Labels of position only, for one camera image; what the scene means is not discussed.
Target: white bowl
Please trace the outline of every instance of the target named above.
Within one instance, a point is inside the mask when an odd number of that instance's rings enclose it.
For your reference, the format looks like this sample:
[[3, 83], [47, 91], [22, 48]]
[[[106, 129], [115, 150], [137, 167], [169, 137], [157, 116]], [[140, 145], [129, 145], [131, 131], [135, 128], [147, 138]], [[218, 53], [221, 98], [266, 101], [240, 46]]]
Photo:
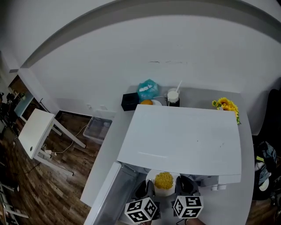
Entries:
[[[146, 182], [148, 182], [149, 180], [151, 180], [153, 182], [153, 184], [155, 183], [155, 178], [156, 178], [156, 175], [160, 174], [160, 173], [163, 173], [164, 171], [156, 171], [156, 170], [150, 170], [149, 173], [147, 174], [146, 176]], [[154, 188], [155, 188], [155, 194], [157, 196], [160, 196], [160, 197], [167, 197], [167, 196], [170, 196], [172, 194], [174, 194], [175, 192], [175, 187], [176, 187], [176, 179], [177, 177], [180, 175], [180, 174], [177, 174], [177, 173], [170, 173], [173, 177], [173, 186], [166, 190], [166, 189], [159, 189], [157, 188], [155, 185], [154, 185]]]

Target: storage container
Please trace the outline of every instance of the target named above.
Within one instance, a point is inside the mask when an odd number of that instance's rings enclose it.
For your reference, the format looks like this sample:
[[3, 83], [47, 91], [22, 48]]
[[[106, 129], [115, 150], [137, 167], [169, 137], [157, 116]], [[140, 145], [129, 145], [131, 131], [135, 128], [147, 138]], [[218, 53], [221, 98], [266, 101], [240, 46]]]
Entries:
[[97, 144], [102, 145], [104, 138], [111, 126], [115, 112], [98, 109], [94, 111], [93, 117], [90, 119], [83, 136], [93, 140]]

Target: yellow flower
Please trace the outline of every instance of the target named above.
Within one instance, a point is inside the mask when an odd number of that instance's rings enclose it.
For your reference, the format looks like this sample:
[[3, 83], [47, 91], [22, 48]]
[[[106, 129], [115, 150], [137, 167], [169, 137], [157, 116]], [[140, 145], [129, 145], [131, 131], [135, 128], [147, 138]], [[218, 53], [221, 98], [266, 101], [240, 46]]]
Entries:
[[222, 105], [229, 105], [230, 104], [230, 101], [226, 98], [226, 97], [223, 97], [223, 98], [220, 98], [219, 100], [218, 100], [218, 102], [220, 103], [220, 104], [222, 104]]
[[232, 108], [232, 107], [230, 107], [226, 104], [223, 104], [222, 107], [223, 107], [223, 110], [226, 110], [226, 111], [234, 111], [235, 110], [234, 108]]
[[216, 107], [216, 100], [212, 101], [212, 106]]
[[239, 112], [237, 105], [235, 105], [233, 101], [230, 101], [230, 104], [229, 104], [229, 105], [230, 105], [232, 108], [235, 108], [235, 111]]
[[232, 108], [231, 111], [234, 111], [234, 112], [235, 112], [236, 118], [239, 116], [239, 113], [235, 110], [235, 108]]

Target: black box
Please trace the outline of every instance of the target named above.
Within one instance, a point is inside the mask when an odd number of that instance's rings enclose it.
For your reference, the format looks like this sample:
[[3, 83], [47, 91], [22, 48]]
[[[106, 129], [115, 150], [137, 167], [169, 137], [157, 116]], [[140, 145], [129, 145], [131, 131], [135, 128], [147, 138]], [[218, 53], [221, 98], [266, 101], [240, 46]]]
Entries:
[[130, 94], [123, 94], [121, 106], [124, 111], [136, 110], [137, 105], [140, 102], [137, 92]]

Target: white cabinet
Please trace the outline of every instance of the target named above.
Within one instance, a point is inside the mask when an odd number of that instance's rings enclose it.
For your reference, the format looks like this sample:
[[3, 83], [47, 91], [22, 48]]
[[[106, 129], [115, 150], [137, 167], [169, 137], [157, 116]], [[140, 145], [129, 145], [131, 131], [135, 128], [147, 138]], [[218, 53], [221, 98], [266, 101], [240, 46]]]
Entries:
[[114, 162], [85, 225], [114, 225], [131, 195], [138, 173]]

